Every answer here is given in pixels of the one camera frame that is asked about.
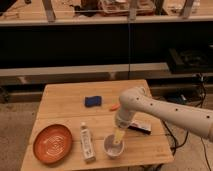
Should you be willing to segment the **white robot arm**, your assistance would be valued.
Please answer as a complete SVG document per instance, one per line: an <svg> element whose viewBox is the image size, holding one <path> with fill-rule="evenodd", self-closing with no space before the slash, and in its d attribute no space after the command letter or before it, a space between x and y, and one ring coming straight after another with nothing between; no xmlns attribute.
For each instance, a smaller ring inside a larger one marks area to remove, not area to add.
<svg viewBox="0 0 213 171"><path fill-rule="evenodd" d="M213 110L155 100L147 96L144 87L123 91L119 102L115 115L118 128L128 128L135 113L144 112L213 142Z"/></svg>

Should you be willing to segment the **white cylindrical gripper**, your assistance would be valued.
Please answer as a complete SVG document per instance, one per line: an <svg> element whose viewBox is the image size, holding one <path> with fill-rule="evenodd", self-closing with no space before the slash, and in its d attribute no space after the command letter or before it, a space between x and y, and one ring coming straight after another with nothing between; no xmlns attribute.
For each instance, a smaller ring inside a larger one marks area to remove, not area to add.
<svg viewBox="0 0 213 171"><path fill-rule="evenodd" d="M118 127L114 133L113 144L118 145L121 143L125 131L122 129L126 129L131 124L133 117L135 115L135 111L127 110L123 107L120 107L115 114L115 125Z"/></svg>

